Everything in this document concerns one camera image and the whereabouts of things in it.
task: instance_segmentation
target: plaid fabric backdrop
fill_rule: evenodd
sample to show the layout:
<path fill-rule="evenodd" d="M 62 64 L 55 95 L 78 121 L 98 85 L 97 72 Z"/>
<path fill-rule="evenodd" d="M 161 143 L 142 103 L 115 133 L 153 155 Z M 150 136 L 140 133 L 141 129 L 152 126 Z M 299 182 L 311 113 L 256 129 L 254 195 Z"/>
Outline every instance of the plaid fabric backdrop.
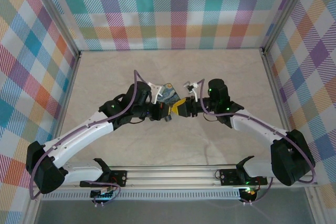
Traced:
<path fill-rule="evenodd" d="M 18 223 L 27 146 L 51 140 L 74 54 L 41 0 L 0 0 L 0 223 Z"/>
<path fill-rule="evenodd" d="M 288 1 L 289 1 L 289 0 L 282 0 L 282 1 L 281 1 L 281 4 L 279 5 L 279 8 L 278 8 L 278 10 L 277 10 L 277 12 L 276 12 L 276 14 L 275 14 L 273 20 L 272 20 L 271 25 L 268 27 L 266 36 L 264 37 L 264 40 L 263 40 L 262 45 L 261 45 L 260 47 L 264 47 L 264 46 L 265 46 L 266 42 L 267 42 L 268 39 L 269 39 L 270 34 L 271 34 L 272 31 L 273 31 L 274 26 L 275 26 L 276 23 L 278 22 L 279 17 L 280 17 L 280 15 L 282 14 L 282 11 L 284 10 L 284 7 L 285 7 L 286 4 L 288 3 Z"/>
<path fill-rule="evenodd" d="M 336 0 L 300 0 L 270 53 L 290 124 L 308 141 L 336 216 Z"/>
<path fill-rule="evenodd" d="M 259 48 L 275 13 L 271 10 L 276 11 L 281 3 L 276 0 L 54 2 L 83 50 Z"/>

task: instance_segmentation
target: beige floor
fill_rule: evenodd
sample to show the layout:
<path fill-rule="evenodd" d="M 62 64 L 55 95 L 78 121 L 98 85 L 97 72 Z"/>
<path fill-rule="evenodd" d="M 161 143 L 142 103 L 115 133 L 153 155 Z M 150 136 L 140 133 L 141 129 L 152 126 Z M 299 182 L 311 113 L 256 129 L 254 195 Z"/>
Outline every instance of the beige floor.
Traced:
<path fill-rule="evenodd" d="M 258 50 L 160 50 L 84 52 L 62 132 L 125 93 L 136 69 L 146 81 L 170 82 L 180 97 L 186 81 L 222 78 L 229 95 L 255 116 L 281 126 Z M 256 139 L 218 122 L 175 116 L 172 121 L 125 125 L 96 140 L 72 161 L 101 157 L 109 165 L 233 164 L 268 155 Z"/>

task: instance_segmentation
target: metal extrusion bar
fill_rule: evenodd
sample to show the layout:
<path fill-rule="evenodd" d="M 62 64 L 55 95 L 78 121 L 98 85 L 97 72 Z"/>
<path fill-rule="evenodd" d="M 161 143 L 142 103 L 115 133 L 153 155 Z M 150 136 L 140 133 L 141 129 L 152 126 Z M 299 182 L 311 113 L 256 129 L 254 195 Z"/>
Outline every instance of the metal extrusion bar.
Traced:
<path fill-rule="evenodd" d="M 318 224 L 334 223 L 334 216 L 330 215 L 319 187 L 306 187 L 307 199 L 314 220 Z"/>
<path fill-rule="evenodd" d="M 53 3 L 53 0 L 41 0 L 44 7 L 48 11 L 51 19 L 55 22 L 57 28 L 59 29 L 60 33 L 64 37 L 65 41 L 70 46 L 71 50 L 77 55 L 80 55 L 80 51 L 76 46 L 74 39 L 72 38 L 66 24 L 64 23 L 62 17 L 60 16 L 59 11 L 57 10 L 56 6 Z"/>
<path fill-rule="evenodd" d="M 66 113 L 67 113 L 72 89 L 74 88 L 75 79 L 76 79 L 76 75 L 77 75 L 79 64 L 80 64 L 80 59 L 81 59 L 81 56 L 77 57 L 76 61 L 75 61 L 75 64 L 73 66 L 72 76 L 70 77 L 69 86 L 67 88 L 67 91 L 65 92 L 64 104 L 63 104 L 62 110 L 60 111 L 59 120 L 58 120 L 56 128 L 55 128 L 54 138 L 57 138 L 61 135 L 63 122 L 64 122 L 64 119 L 65 119 L 65 116 L 66 116 Z"/>
<path fill-rule="evenodd" d="M 279 6 L 281 5 L 282 3 L 282 0 L 275 0 L 274 3 L 273 3 L 273 7 L 272 9 L 269 11 L 269 15 L 268 17 L 265 19 L 265 22 L 264 22 L 264 28 L 262 29 L 262 33 L 260 34 L 256 44 L 255 44 L 255 48 L 258 48 L 260 47 L 260 45 L 263 44 L 264 42 L 264 39 L 267 35 L 267 32 L 268 32 L 268 29 L 269 27 L 271 26 L 273 20 L 274 20 L 274 17 L 275 15 L 277 14 L 278 12 L 278 9 L 279 9 Z"/>
<path fill-rule="evenodd" d="M 285 7 L 283 8 L 283 11 L 281 13 L 281 16 L 279 17 L 277 23 L 275 24 L 268 41 L 266 42 L 264 46 L 264 52 L 267 56 L 269 53 L 270 49 L 272 48 L 273 44 L 275 43 L 276 39 L 278 38 L 281 30 L 283 29 L 288 17 L 292 13 L 293 9 L 295 8 L 297 2 L 299 0 L 287 0 L 287 3 Z"/>
<path fill-rule="evenodd" d="M 235 169 L 235 165 L 190 165 L 190 166 L 119 166 L 111 167 L 113 170 L 127 170 L 126 186 L 122 190 L 139 189 L 220 189 L 220 188 L 247 188 L 247 185 L 221 186 L 220 180 L 215 178 L 215 172 L 219 169 Z M 302 179 L 309 180 L 311 175 Z M 302 183 L 294 183 L 292 187 L 314 186 Z M 284 188 L 277 179 L 272 185 L 274 188 Z M 58 190 L 83 189 L 78 184 L 70 184 L 59 187 Z"/>
<path fill-rule="evenodd" d="M 268 82 L 269 82 L 269 85 L 271 87 L 271 91 L 272 91 L 272 94 L 273 94 L 273 97 L 274 97 L 274 100 L 275 100 L 275 105 L 276 105 L 278 113 L 279 113 L 279 117 L 280 117 L 280 120 L 281 120 L 282 127 L 285 130 L 290 131 L 290 130 L 292 130 L 292 128 L 290 126 L 290 123 L 289 123 L 289 120 L 288 120 L 288 117 L 287 117 L 287 114 L 286 114 L 285 106 L 284 106 L 284 103 L 282 102 L 282 99 L 281 99 L 279 89 L 276 85 L 275 77 L 274 77 L 274 75 L 271 71 L 271 66 L 270 66 L 270 64 L 268 62 L 268 59 L 265 56 L 263 50 L 260 48 L 259 51 L 260 51 L 260 56 L 261 56 L 262 62 L 264 64 L 264 68 L 265 68 L 265 71 L 266 71 Z"/>

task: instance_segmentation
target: black mount bracket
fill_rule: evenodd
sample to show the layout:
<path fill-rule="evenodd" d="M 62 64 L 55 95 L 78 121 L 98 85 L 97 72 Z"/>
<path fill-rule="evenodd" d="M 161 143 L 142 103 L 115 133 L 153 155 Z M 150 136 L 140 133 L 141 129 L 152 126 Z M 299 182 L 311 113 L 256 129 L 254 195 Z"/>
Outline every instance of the black mount bracket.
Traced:
<path fill-rule="evenodd" d="M 95 158 L 96 161 L 103 171 L 102 175 L 96 180 L 96 182 L 101 183 L 115 183 L 120 187 L 126 186 L 127 181 L 127 171 L 126 170 L 111 170 L 109 166 L 101 159 Z M 102 187 L 101 185 L 90 184 L 86 181 L 81 181 L 79 183 L 80 187 Z"/>
<path fill-rule="evenodd" d="M 258 186 L 259 181 L 260 185 L 267 185 L 267 178 L 264 177 L 248 177 L 245 178 L 245 181 L 243 182 L 240 176 L 237 174 L 237 169 L 221 169 L 219 170 L 219 177 L 221 179 L 221 186 Z"/>
<path fill-rule="evenodd" d="M 127 171 L 126 170 L 111 170 L 110 171 L 110 183 L 115 183 L 118 184 L 120 187 L 125 187 L 126 186 L 126 181 L 127 181 Z M 80 187 L 85 187 L 84 183 L 81 181 L 80 182 Z M 92 185 L 89 184 L 88 187 L 102 187 L 102 185 Z M 107 202 L 109 199 L 106 198 L 112 198 L 113 197 L 113 190 L 109 191 L 105 194 L 101 194 L 100 190 L 92 190 L 90 192 L 90 198 L 96 197 L 96 202 L 101 203 L 101 202 Z"/>

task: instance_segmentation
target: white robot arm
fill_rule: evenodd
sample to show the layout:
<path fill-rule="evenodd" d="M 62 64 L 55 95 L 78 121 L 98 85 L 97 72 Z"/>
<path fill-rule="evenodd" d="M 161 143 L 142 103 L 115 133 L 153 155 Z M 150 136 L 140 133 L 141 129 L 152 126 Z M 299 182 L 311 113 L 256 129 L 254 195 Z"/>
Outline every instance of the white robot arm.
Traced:
<path fill-rule="evenodd" d="M 57 189 L 60 185 L 73 182 L 79 182 L 81 186 L 91 186 L 85 180 L 113 183 L 113 179 L 116 176 L 120 177 L 120 174 L 113 174 L 113 171 L 103 160 L 95 158 L 92 161 L 80 163 L 70 163 L 68 160 L 96 139 L 115 131 L 124 124 L 130 123 L 132 118 L 143 120 L 150 118 L 151 121 L 158 121 L 169 116 L 171 111 L 184 117 L 197 116 L 197 113 L 203 112 L 204 109 L 216 114 L 226 113 L 226 115 L 217 116 L 220 123 L 235 130 L 249 133 L 260 141 L 265 148 L 270 149 L 271 159 L 258 159 L 253 156 L 245 158 L 237 164 L 234 175 L 223 174 L 222 185 L 225 185 L 226 182 L 232 183 L 232 181 L 238 183 L 236 185 L 242 185 L 254 177 L 277 177 L 288 186 L 298 181 L 310 171 L 310 166 L 302 158 L 302 155 L 296 152 L 282 136 L 294 141 L 308 156 L 312 165 L 315 165 L 306 141 L 300 132 L 296 130 L 287 132 L 253 117 L 242 106 L 230 100 L 223 80 L 214 79 L 209 82 L 208 98 L 187 97 L 175 103 L 172 108 L 165 103 L 157 102 L 161 90 L 160 86 L 138 82 L 135 100 L 126 113 L 113 120 L 108 120 L 130 103 L 134 93 L 134 85 L 130 86 L 126 94 L 121 94 L 106 102 L 92 117 L 63 136 L 47 142 L 45 145 L 40 145 L 38 142 L 30 144 L 26 162 L 26 169 L 30 174 L 42 155 L 52 148 L 51 152 L 41 162 L 34 177 L 40 191 L 46 194 Z M 147 98 L 150 98 L 152 102 L 146 103 Z M 57 145 L 61 139 L 71 133 L 73 133 L 71 137 Z M 121 171 L 121 173 L 124 173 L 121 174 L 123 179 L 119 180 L 118 184 L 125 186 L 123 175 L 127 171 Z"/>

